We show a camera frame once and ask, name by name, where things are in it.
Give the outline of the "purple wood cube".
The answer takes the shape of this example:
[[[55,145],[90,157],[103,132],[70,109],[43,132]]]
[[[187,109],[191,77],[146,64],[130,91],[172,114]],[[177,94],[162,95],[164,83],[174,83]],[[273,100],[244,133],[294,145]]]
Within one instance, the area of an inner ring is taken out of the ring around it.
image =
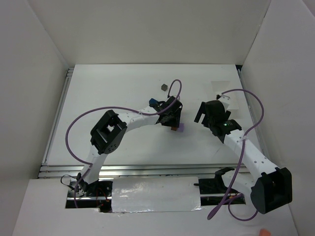
[[[180,123],[178,127],[178,132],[183,132],[184,129],[185,129],[185,125],[183,123]]]

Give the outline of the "blue castle arch block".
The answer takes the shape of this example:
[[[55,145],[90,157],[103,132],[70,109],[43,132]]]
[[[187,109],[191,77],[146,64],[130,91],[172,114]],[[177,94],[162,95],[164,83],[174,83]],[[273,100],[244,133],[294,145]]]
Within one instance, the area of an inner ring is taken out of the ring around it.
[[[154,106],[154,105],[157,105],[158,104],[158,101],[157,100],[155,100],[155,99],[153,99],[153,98],[151,98],[150,100],[149,100],[149,106]]]

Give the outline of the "white perforated box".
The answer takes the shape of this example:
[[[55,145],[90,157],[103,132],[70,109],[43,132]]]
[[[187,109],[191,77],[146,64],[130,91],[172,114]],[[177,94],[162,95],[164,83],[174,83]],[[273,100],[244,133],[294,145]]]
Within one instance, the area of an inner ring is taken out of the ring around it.
[[[201,88],[204,92],[205,102],[216,100],[217,95],[220,95],[220,100],[223,98],[229,100],[229,110],[239,110],[239,103],[234,93],[229,92],[222,94],[222,92],[232,89],[231,85],[230,81],[209,81],[202,83]]]

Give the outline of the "grey wood cube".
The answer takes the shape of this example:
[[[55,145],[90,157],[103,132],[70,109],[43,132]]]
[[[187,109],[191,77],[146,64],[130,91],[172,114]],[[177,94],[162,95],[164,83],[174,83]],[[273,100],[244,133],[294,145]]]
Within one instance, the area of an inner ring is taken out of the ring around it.
[[[168,90],[168,85],[162,84],[161,90],[162,90],[162,91],[167,91],[167,90]]]

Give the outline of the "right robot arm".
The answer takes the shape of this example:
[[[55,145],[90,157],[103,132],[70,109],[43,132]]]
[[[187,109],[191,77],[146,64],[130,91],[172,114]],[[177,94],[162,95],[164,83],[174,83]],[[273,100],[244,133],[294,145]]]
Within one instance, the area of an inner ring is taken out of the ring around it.
[[[252,178],[243,177],[231,167],[216,171],[216,186],[220,190],[234,189],[248,196],[261,213],[269,213],[292,202],[292,174],[266,158],[246,137],[241,126],[230,119],[228,104],[220,100],[202,102],[195,122],[209,128],[225,146],[241,157]]]

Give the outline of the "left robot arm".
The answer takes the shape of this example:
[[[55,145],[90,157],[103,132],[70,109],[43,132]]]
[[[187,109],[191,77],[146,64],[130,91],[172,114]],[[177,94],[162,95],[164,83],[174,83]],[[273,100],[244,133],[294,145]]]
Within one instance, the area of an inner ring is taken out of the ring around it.
[[[96,191],[99,172],[106,157],[117,150],[127,132],[156,124],[179,128],[182,108],[182,103],[171,96],[167,101],[151,99],[149,106],[136,112],[106,111],[90,132],[89,155],[84,161],[83,169],[76,177],[84,194],[89,196]]]

